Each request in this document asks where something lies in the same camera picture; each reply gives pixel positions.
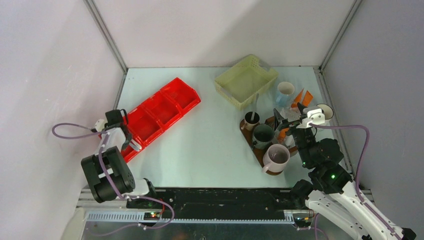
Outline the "clear textured acrylic tray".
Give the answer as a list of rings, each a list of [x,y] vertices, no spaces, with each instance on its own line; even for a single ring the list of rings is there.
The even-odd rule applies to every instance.
[[[279,113],[284,119],[287,119],[289,122],[298,120],[301,114],[303,113],[302,110],[299,110],[298,104],[300,104],[302,108],[308,107],[308,105],[302,104],[301,102],[293,101],[287,107],[284,107]]]

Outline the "light blue mug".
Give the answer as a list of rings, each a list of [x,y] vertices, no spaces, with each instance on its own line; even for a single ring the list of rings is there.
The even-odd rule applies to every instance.
[[[280,82],[277,85],[275,105],[278,107],[285,107],[294,92],[295,86],[292,83],[287,81]]]

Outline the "orange toothpaste tube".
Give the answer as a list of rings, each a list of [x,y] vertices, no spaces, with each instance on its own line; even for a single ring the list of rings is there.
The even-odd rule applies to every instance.
[[[303,106],[308,107],[309,104],[312,102],[312,100],[314,99],[314,96],[307,90],[304,93],[304,88],[299,92],[299,94],[294,98],[292,104],[290,105],[290,107],[292,109],[297,108],[297,104],[300,103]]]
[[[284,142],[285,138],[287,137],[287,131],[288,131],[288,130],[289,130],[289,128],[284,128],[284,129],[282,129],[282,130],[278,133],[277,141],[278,141],[279,143]]]

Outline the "dark green mug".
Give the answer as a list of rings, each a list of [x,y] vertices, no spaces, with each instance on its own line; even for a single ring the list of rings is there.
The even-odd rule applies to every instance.
[[[259,124],[252,131],[251,149],[264,150],[272,144],[274,129],[267,124]]]

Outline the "grey toothbrush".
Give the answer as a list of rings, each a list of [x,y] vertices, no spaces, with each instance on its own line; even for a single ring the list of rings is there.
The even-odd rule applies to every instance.
[[[257,93],[257,94],[255,95],[255,100],[254,100],[253,108],[252,108],[252,114],[251,114],[251,118],[250,118],[250,120],[251,120],[252,122],[255,122],[255,116],[256,116],[256,111],[257,111],[257,102],[258,102],[258,98],[259,98],[259,94]]]

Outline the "brown mug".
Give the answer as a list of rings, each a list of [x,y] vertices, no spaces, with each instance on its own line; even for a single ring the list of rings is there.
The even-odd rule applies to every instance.
[[[255,111],[249,111],[244,115],[244,119],[242,121],[242,125],[240,129],[252,131],[254,126],[256,126],[259,122],[260,122],[259,114]]]

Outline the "white mug black handle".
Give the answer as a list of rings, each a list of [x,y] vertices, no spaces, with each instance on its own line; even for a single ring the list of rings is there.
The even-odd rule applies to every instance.
[[[332,118],[334,117],[333,108],[325,103],[320,103],[320,104],[317,104],[316,106],[322,109],[322,113],[324,114],[324,117],[325,117],[325,125],[327,126],[332,120]]]

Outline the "pink white mug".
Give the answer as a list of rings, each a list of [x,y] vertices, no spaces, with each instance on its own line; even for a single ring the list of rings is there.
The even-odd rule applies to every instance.
[[[262,161],[263,173],[278,175],[284,171],[289,160],[289,150],[282,144],[273,144],[265,152]]]

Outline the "cream plastic basket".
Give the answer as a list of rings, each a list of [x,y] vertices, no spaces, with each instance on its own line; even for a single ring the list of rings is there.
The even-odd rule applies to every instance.
[[[254,54],[249,54],[214,79],[215,90],[236,109],[243,110],[256,95],[266,92],[279,73]]]

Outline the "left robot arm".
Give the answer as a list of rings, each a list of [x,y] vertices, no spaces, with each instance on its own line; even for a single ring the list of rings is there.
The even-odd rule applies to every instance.
[[[94,154],[81,160],[81,167],[94,200],[98,203],[115,199],[134,199],[145,208],[153,208],[158,194],[147,178],[134,178],[121,151],[129,143],[129,135],[121,127],[110,127],[100,134]]]

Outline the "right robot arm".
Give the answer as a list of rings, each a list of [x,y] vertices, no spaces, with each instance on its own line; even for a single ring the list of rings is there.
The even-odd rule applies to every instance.
[[[297,209],[314,211],[346,232],[354,240],[414,240],[416,233],[400,227],[387,218],[362,192],[358,183],[360,170],[351,176],[341,165],[344,158],[336,139],[317,141],[315,129],[362,129],[367,149],[370,133],[363,125],[328,126],[334,110],[327,104],[307,107],[297,104],[300,112],[296,120],[289,121],[277,109],[273,110],[274,130],[287,130],[302,161],[309,169],[310,180],[299,180],[291,189],[291,204]]]

